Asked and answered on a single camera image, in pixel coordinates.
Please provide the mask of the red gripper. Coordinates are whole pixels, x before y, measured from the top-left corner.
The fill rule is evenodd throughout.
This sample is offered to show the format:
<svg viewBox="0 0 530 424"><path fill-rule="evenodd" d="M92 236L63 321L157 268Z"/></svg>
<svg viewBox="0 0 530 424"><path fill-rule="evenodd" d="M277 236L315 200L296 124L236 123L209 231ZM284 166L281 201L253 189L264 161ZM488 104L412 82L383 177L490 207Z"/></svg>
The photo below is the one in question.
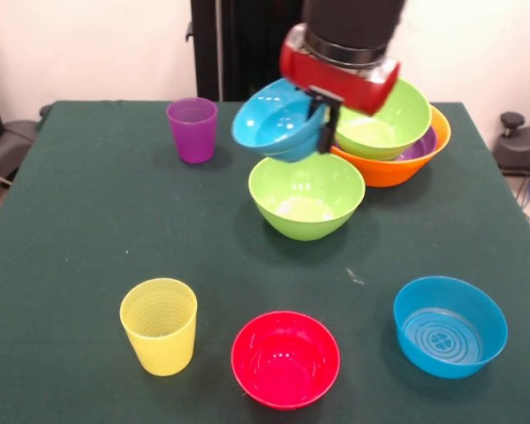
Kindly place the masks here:
<svg viewBox="0 0 530 424"><path fill-rule="evenodd" d="M389 57L368 68L344 68L316 56L306 45L307 26L294 26L284 39L279 57L281 75L303 90L318 90L341 99L342 104L374 115L385 104L398 82L400 63ZM311 95L307 117L321 106L324 112L317 151L327 154L334 142L341 106L323 104L320 95Z"/></svg>

